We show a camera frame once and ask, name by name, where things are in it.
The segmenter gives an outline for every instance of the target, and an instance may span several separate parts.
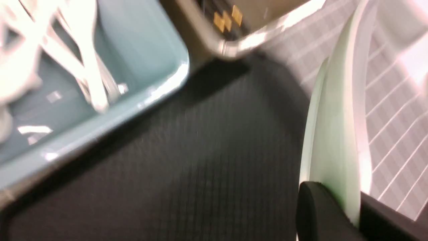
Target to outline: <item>black mesh fabric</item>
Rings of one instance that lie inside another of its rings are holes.
[[[214,61],[4,211],[0,240],[295,240],[308,104],[265,57]]]

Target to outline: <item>white plastic utensil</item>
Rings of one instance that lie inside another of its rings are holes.
[[[3,143],[12,133],[13,118],[7,106],[0,106],[0,143]]]
[[[33,8],[32,2],[33,0],[21,0],[21,5],[18,0],[10,0],[6,7],[9,27],[21,35],[28,33],[29,29],[34,26],[32,18],[23,8],[24,6],[27,11],[31,9],[32,12],[29,12],[36,15],[36,9]],[[40,45],[51,58],[76,78],[77,84],[81,88],[86,101],[90,103],[91,97],[87,90],[87,82],[84,79],[85,69],[80,60],[77,59],[68,46],[55,33],[52,26],[48,27],[47,35],[44,36]]]
[[[51,24],[58,1],[43,1],[41,14],[34,28],[24,38],[12,43],[12,47],[0,57],[0,103],[15,101],[28,90],[42,84],[35,74],[40,59],[39,43]]]
[[[61,14],[58,14],[56,18],[57,18],[58,22],[61,24],[61,26],[64,28],[64,30],[68,33],[68,35],[74,39],[74,34],[72,33],[70,27],[68,26],[68,24],[65,21],[65,19],[63,18],[63,16]],[[104,87],[106,88],[106,90],[108,92],[108,98],[109,98],[110,102],[113,103],[113,102],[117,101],[117,99],[121,96],[119,87],[118,87],[116,81],[114,80],[113,76],[111,75],[110,71],[105,66],[101,57],[96,52],[95,52],[95,55],[97,57],[97,62],[98,62],[98,67],[99,67],[100,74],[101,74],[101,79],[103,81]]]
[[[97,17],[96,0],[71,0],[59,6],[73,38],[80,49],[86,69],[86,81],[91,95],[91,104],[98,112],[105,112],[109,106],[95,55],[93,32]]]
[[[5,20],[5,5],[4,0],[0,0],[0,52],[3,52],[3,47],[6,44],[8,29]]]

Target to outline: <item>blue plastic tray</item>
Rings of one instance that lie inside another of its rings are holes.
[[[99,0],[98,6],[97,52],[128,92],[105,114],[98,114],[75,79],[42,56],[43,86],[10,105],[14,130],[0,145],[0,207],[184,84],[187,49],[156,0]],[[55,29],[78,55],[62,28]]]

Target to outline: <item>gold metal contact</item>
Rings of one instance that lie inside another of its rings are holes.
[[[223,11],[224,26],[230,32],[232,30],[232,19],[226,11]]]
[[[218,14],[218,12],[214,13],[214,24],[217,26],[220,32],[224,32],[225,20],[220,16],[220,14]]]
[[[232,18],[235,20],[235,22],[239,26],[241,26],[241,24],[242,24],[242,13],[236,5],[233,5]]]

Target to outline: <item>plastic spoon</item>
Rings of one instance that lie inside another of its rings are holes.
[[[42,84],[35,74],[40,59],[39,43],[53,20],[58,1],[43,1],[42,12],[34,28],[25,38],[18,39],[4,52],[0,62],[0,103],[9,103],[26,91]]]
[[[31,4],[30,1],[21,1],[21,3],[25,7]],[[15,32],[25,35],[25,33],[30,31],[29,28],[33,27],[34,22],[32,18],[27,14],[17,0],[11,0],[6,7],[6,10],[7,23]],[[77,84],[82,90],[85,100],[90,103],[91,97],[87,90],[87,82],[84,80],[85,69],[80,60],[76,58],[68,46],[55,33],[52,26],[48,27],[48,33],[43,38],[40,45],[49,56],[51,56],[59,65],[76,78]]]
[[[86,80],[92,106],[98,112],[105,112],[109,105],[98,68],[93,38],[97,17],[97,1],[72,0],[68,3],[63,2],[59,9],[73,32],[74,40],[80,49],[86,69]]]
[[[68,33],[68,35],[74,39],[74,36],[70,27],[68,26],[67,22],[65,21],[65,19],[61,14],[57,15],[57,20],[61,24],[61,26],[64,28],[64,30]],[[97,63],[101,73],[101,78],[102,78],[104,87],[106,88],[109,95],[108,96],[109,100],[110,102],[115,102],[121,96],[119,87],[116,81],[114,80],[113,76],[111,75],[110,71],[105,66],[101,57],[96,52],[95,52],[95,55],[97,57]]]

